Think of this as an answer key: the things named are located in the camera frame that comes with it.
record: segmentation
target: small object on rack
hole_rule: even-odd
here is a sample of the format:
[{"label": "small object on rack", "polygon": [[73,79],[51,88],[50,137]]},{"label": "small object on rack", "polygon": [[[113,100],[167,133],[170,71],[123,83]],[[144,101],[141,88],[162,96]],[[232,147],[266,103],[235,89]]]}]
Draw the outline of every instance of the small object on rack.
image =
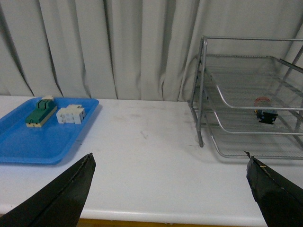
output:
[{"label": "small object on rack", "polygon": [[57,114],[58,123],[74,123],[81,124],[86,116],[85,109],[81,105],[68,105],[61,108]]},{"label": "small object on rack", "polygon": [[29,128],[41,128],[56,110],[53,97],[45,96],[36,103],[35,110],[25,119],[25,123]]},{"label": "small object on rack", "polygon": [[[261,106],[261,107],[271,106],[270,99],[266,96],[261,96],[255,100],[254,106]],[[257,115],[257,119],[259,120],[259,122],[265,124],[274,124],[273,122],[276,120],[276,117],[278,116],[276,110],[256,109],[255,113]]]}]

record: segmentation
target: building block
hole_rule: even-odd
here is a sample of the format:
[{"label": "building block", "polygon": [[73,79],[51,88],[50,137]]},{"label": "building block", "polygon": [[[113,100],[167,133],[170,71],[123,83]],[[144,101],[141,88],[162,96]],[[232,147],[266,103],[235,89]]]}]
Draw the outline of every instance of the building block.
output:
[{"label": "building block", "polygon": [[36,103],[35,110],[25,119],[27,127],[42,127],[56,112],[57,106],[52,96],[46,96]]},{"label": "building block", "polygon": [[81,105],[68,105],[66,108],[61,108],[57,114],[58,123],[74,123],[81,124],[86,116],[85,109]]}]

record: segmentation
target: wooden floor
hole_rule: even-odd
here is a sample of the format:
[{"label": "wooden floor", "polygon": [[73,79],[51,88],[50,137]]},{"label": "wooden floor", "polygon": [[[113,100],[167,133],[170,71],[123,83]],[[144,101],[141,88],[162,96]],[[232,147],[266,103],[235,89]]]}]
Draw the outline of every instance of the wooden floor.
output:
[{"label": "wooden floor", "polygon": [[223,227],[223,226],[80,219],[79,223],[77,224],[77,227]]}]

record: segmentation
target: plastic tray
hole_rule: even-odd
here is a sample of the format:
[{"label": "plastic tray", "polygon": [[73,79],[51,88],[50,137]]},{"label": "plastic tray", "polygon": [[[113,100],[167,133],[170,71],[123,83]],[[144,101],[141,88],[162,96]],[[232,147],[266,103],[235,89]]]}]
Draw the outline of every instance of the plastic tray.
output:
[{"label": "plastic tray", "polygon": [[56,164],[70,150],[98,106],[96,99],[55,98],[58,109],[80,104],[86,117],[81,124],[59,124],[56,112],[41,128],[28,128],[25,118],[41,98],[33,98],[0,119],[0,162]]}]

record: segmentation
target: wire shelf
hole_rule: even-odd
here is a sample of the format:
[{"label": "wire shelf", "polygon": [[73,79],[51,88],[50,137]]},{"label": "wire shelf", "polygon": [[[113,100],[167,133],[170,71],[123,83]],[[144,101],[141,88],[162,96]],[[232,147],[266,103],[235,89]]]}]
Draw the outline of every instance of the wire shelf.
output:
[{"label": "wire shelf", "polygon": [[294,115],[288,110],[279,110],[273,124],[260,123],[254,110],[234,109],[226,106],[207,76],[204,85],[207,94],[205,98],[207,98],[207,102],[210,102],[209,106],[224,131],[237,134],[303,135],[303,118],[298,116],[299,114]]},{"label": "wire shelf", "polygon": [[[267,109],[303,110],[303,84],[292,80],[294,76],[303,76],[299,69],[273,57],[208,55],[206,59],[206,74],[228,107],[256,109],[255,100],[267,97]],[[284,78],[290,69],[290,75]]]},{"label": "wire shelf", "polygon": [[295,65],[303,47],[289,63],[273,56],[207,54],[207,39],[303,39],[203,36],[188,101],[201,147],[201,126],[207,125],[224,157],[246,157],[245,150],[256,157],[303,159],[303,69]]}]

